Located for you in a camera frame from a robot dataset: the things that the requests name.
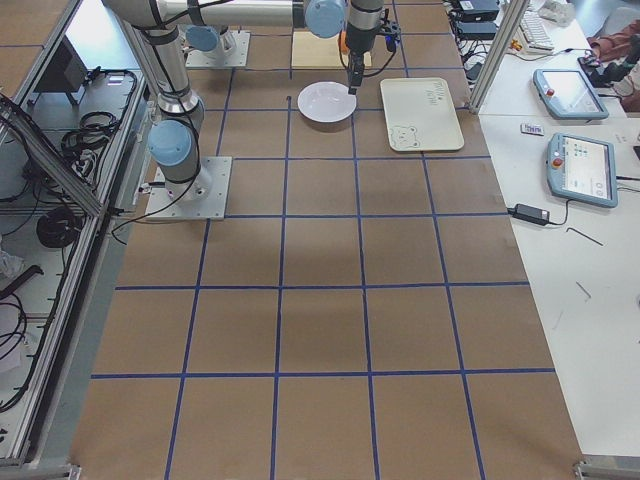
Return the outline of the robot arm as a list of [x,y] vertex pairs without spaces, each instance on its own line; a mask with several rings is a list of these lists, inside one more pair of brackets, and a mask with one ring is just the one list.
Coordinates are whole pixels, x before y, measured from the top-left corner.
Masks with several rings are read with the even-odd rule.
[[212,183],[199,152],[204,105],[191,86],[179,26],[197,33],[234,25],[284,26],[331,38],[346,20],[343,1],[107,1],[105,6],[134,30],[144,76],[158,89],[161,117],[151,128],[148,149],[173,201],[195,199]]
[[382,1],[190,1],[192,25],[186,29],[189,46],[200,51],[224,47],[231,24],[281,25],[291,21],[322,39],[338,37],[346,46],[348,60],[342,63],[347,74],[348,93],[354,96],[364,79],[364,56],[383,36],[387,50],[396,51],[397,25],[388,18]]

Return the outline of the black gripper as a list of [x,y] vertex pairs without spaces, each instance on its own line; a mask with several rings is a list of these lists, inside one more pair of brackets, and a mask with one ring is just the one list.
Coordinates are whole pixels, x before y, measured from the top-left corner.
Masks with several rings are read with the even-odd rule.
[[373,47],[381,27],[382,0],[353,0],[350,2],[346,28],[349,48],[347,74],[348,94],[356,95],[364,76],[364,53]]

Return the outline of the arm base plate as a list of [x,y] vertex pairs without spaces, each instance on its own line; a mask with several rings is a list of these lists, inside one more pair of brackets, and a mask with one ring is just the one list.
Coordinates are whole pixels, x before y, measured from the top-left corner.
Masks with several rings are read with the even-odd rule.
[[188,45],[186,67],[191,70],[243,68],[247,65],[249,31],[191,30],[186,33]]
[[229,156],[206,156],[200,159],[200,173],[193,182],[174,184],[165,180],[159,167],[148,195],[147,220],[191,221],[223,220],[226,213],[233,159]]

